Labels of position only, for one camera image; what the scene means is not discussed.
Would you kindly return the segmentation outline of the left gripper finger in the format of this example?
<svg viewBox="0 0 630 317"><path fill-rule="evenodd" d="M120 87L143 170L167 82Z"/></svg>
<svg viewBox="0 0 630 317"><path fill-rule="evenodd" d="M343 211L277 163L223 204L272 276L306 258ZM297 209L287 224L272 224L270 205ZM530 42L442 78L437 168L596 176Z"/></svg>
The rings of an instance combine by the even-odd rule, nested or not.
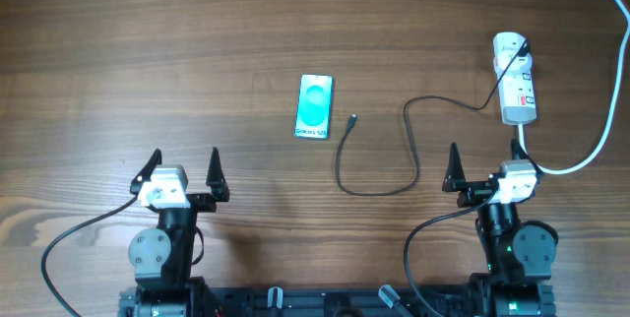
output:
<svg viewBox="0 0 630 317"><path fill-rule="evenodd" d="M162 164L161 150L155 149L147 163L132 179L129 189L132 195L137 196L140 193L143 184L151 180L151 175L159 164Z"/></svg>
<svg viewBox="0 0 630 317"><path fill-rule="evenodd" d="M216 147L213 147L211 153L206 186L211 189L211 194L216 202L229 201L229 188L221 168L220 153Z"/></svg>

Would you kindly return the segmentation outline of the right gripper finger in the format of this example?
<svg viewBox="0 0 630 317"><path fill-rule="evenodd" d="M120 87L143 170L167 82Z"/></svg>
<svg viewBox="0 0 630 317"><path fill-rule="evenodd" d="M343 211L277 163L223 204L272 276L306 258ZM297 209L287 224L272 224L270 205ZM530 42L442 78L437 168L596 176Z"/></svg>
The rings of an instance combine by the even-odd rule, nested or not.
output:
<svg viewBox="0 0 630 317"><path fill-rule="evenodd" d="M535 170L535 177L537 179L543 178L543 171L540 167L531 159L531 157L526 153L524 148L521 146L519 140L517 138L513 138L510 143L511 155L512 159L522 159L528 161Z"/></svg>
<svg viewBox="0 0 630 317"><path fill-rule="evenodd" d="M442 184L443 192L459 192L465 190L467 181L462 167L459 149L456 143L452 143L449 152L449 161Z"/></svg>

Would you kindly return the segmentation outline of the turquoise screen Galaxy smartphone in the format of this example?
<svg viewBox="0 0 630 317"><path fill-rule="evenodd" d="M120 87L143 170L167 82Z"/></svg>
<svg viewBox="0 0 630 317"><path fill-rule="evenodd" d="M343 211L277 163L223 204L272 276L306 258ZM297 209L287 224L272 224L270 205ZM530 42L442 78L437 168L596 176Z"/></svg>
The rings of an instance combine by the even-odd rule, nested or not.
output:
<svg viewBox="0 0 630 317"><path fill-rule="evenodd" d="M299 84L294 136L302 139L329 138L334 78L303 74Z"/></svg>

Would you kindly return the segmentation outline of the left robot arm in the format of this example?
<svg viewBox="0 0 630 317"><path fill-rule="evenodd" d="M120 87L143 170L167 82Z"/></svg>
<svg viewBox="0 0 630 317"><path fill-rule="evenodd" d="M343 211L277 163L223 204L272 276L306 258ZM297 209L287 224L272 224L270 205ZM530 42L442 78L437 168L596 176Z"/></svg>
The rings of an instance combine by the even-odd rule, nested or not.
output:
<svg viewBox="0 0 630 317"><path fill-rule="evenodd" d="M120 294L119 316L207 316L224 314L218 298L205 280L193 278L191 268L202 255L194 256L200 213L213 213L218 202L229 200L218 149L213 149L206 178L206 193L188 194L188 178L181 165L162 163L155 150L132 179L130 193L141 205L158 214L157 226L134 236L128 257L137 286Z"/></svg>

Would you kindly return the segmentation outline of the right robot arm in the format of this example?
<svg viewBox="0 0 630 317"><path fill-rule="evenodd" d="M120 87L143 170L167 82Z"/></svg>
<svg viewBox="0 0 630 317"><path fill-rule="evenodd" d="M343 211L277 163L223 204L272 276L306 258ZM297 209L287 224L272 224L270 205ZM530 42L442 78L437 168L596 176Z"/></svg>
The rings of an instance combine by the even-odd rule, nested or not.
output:
<svg viewBox="0 0 630 317"><path fill-rule="evenodd" d="M519 142L511 141L512 158L485 180L468 181L455 143L442 190L458 194L460 209L477 213L475 229L488 272L470 276L464 305L470 316L555 316L551 266L559 236L541 221L523 222L518 206L535 195L543 177Z"/></svg>

